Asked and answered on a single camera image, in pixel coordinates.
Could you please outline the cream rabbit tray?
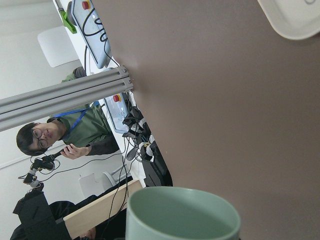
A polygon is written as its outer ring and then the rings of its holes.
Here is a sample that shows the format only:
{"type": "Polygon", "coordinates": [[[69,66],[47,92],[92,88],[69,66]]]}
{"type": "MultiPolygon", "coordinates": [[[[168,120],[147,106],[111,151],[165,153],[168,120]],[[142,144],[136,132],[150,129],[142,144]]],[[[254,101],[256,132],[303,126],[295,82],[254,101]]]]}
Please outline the cream rabbit tray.
{"type": "Polygon", "coordinates": [[[320,32],[318,0],[259,0],[276,33],[289,40],[304,40],[320,32]]]}

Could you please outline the teach pendant tablet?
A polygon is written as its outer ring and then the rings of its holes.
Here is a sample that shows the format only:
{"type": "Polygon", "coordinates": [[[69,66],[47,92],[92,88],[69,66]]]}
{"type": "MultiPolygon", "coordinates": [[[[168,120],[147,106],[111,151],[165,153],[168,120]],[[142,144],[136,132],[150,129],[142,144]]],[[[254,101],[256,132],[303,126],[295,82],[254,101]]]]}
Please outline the teach pendant tablet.
{"type": "Polygon", "coordinates": [[[75,22],[76,34],[70,39],[82,64],[91,69],[105,69],[112,60],[107,31],[91,0],[72,0],[70,14],[75,22]]]}
{"type": "Polygon", "coordinates": [[[117,93],[104,98],[113,129],[116,133],[124,134],[128,132],[129,127],[123,123],[128,115],[129,100],[124,92],[117,93]]]}

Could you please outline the person in black jacket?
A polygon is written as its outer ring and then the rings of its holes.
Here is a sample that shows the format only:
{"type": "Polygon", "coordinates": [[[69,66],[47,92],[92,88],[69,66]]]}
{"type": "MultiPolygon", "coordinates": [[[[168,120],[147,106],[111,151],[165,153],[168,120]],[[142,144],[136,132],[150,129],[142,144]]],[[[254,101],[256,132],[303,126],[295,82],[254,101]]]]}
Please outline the person in black jacket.
{"type": "MultiPolygon", "coordinates": [[[[21,224],[13,231],[11,240],[69,240],[67,229],[62,224],[62,218],[79,210],[116,190],[131,181],[132,176],[120,181],[100,195],[91,195],[75,204],[70,201],[56,201],[48,204],[43,191],[32,190],[20,199],[13,210],[18,215],[21,224]]],[[[94,227],[93,236],[88,233],[77,240],[123,240],[126,232],[126,210],[123,209],[115,216],[94,227]]]]}

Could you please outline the aluminium frame post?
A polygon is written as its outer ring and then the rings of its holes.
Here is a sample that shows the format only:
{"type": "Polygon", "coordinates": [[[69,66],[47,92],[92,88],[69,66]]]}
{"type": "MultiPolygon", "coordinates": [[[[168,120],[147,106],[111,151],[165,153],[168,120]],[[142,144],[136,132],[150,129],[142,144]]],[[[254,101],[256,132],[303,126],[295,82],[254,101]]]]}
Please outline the aluminium frame post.
{"type": "Polygon", "coordinates": [[[133,88],[124,66],[4,98],[0,130],[20,126],[133,88]]]}

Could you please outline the green cup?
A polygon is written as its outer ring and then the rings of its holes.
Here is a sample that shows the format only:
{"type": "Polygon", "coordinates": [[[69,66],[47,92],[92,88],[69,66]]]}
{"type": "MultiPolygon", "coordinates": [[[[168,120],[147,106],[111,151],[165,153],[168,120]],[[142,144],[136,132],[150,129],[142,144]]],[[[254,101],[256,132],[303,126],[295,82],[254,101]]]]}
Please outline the green cup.
{"type": "Polygon", "coordinates": [[[146,187],[126,212],[127,240],[238,240],[237,210],[215,194],[181,187],[146,187]]]}

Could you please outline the person in green jacket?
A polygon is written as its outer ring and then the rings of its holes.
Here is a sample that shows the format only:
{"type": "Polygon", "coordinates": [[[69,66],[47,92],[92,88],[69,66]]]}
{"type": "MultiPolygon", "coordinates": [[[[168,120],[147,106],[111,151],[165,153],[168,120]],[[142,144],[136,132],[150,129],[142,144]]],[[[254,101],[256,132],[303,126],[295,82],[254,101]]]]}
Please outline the person in green jacket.
{"type": "Polygon", "coordinates": [[[61,155],[73,160],[119,150],[98,101],[54,114],[45,123],[28,123],[16,135],[17,147],[27,156],[42,155],[58,141],[65,144],[61,155]]]}

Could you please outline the green plastic clip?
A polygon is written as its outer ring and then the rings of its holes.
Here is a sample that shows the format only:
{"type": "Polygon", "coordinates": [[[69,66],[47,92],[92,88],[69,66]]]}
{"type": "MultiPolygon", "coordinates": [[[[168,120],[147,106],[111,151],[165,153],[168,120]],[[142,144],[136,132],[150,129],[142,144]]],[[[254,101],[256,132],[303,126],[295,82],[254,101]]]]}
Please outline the green plastic clip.
{"type": "Polygon", "coordinates": [[[69,18],[68,18],[68,14],[62,10],[60,11],[60,16],[62,18],[62,23],[63,25],[72,33],[72,34],[76,34],[77,30],[75,28],[75,26],[70,22],[69,18]]]}

